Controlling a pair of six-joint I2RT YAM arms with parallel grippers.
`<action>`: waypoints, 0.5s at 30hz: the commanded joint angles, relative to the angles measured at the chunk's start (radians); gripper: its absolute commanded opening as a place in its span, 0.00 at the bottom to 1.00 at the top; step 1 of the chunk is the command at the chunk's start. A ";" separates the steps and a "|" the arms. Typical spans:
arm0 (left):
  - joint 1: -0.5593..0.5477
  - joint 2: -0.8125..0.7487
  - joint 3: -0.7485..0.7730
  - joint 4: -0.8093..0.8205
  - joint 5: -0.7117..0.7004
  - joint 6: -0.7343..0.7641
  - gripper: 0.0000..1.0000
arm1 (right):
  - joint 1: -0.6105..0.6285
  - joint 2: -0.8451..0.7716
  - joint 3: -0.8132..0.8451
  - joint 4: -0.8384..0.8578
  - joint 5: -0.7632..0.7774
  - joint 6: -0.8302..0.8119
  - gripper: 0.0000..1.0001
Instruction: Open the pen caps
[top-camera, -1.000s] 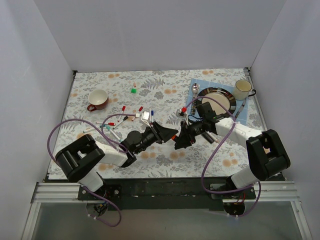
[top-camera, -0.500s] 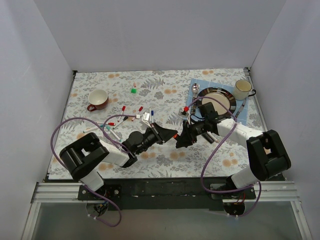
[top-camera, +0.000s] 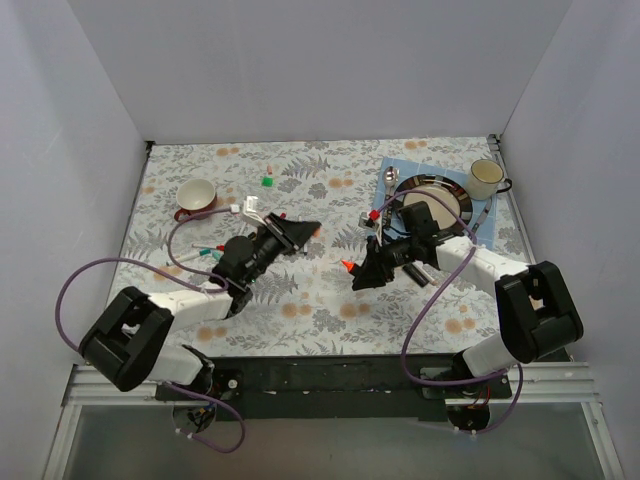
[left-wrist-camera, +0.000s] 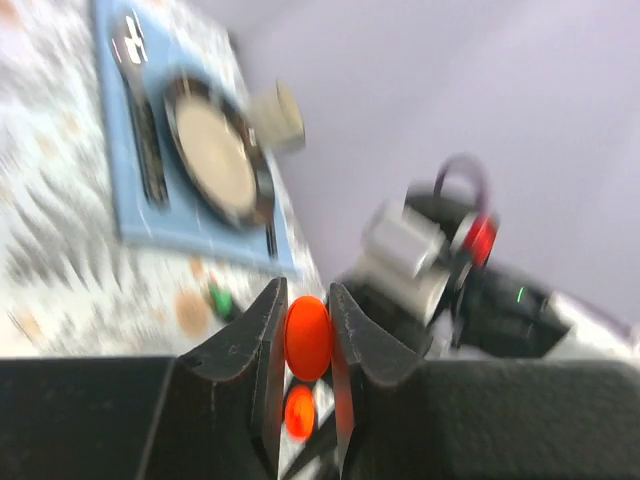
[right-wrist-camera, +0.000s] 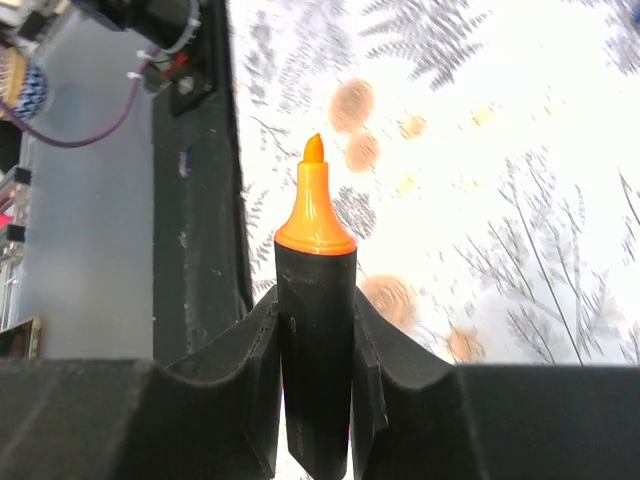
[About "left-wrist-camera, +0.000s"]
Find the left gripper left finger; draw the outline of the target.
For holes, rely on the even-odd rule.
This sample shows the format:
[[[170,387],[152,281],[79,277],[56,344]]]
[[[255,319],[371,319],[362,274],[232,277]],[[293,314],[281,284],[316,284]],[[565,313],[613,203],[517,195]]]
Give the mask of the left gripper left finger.
[[[5,360],[5,479],[274,479],[287,282],[178,356]]]

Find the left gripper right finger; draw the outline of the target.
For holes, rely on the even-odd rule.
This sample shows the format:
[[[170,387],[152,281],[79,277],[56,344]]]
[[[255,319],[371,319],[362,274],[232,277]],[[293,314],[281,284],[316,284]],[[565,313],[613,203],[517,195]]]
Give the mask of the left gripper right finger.
[[[426,360],[328,296],[345,479],[635,479],[639,372],[611,360]]]

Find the black green highlighter body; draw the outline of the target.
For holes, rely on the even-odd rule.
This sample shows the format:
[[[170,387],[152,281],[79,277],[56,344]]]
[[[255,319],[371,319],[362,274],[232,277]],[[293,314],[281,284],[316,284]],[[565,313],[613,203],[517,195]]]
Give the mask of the black green highlighter body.
[[[206,291],[216,316],[225,323],[231,323],[239,312],[232,294],[213,281],[207,284]]]

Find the orange highlighter cap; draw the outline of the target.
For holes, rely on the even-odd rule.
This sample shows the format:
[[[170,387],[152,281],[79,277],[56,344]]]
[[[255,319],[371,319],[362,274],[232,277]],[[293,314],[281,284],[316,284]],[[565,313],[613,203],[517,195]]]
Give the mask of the orange highlighter cap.
[[[321,378],[329,367],[333,333],[324,303],[301,296],[288,309],[284,329],[285,358],[292,374],[305,382]]]

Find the black orange highlighter body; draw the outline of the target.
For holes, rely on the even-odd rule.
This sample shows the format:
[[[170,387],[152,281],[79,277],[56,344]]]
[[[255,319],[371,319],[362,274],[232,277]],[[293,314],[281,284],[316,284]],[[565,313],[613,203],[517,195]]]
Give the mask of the black orange highlighter body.
[[[296,385],[288,394],[284,408],[284,425],[288,434],[298,442],[307,441],[316,424],[316,408],[312,390]]]

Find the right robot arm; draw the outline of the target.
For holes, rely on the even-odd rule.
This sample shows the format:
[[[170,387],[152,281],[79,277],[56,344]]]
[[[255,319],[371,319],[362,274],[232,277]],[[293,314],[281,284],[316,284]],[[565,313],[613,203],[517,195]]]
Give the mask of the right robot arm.
[[[435,312],[449,314],[451,347],[501,358],[612,357],[639,362],[638,342],[558,291],[489,262],[499,229],[482,197],[412,192],[405,203],[438,225],[450,279]]]

